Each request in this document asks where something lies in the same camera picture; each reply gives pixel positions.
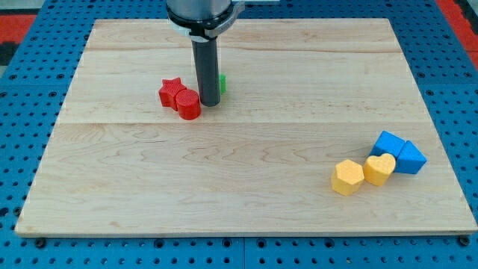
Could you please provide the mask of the grey robot arm flange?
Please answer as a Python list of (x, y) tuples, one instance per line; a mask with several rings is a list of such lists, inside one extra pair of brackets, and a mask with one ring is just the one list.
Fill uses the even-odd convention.
[(235, 23), (245, 10), (245, 1), (166, 0), (173, 30), (197, 43), (215, 40)]

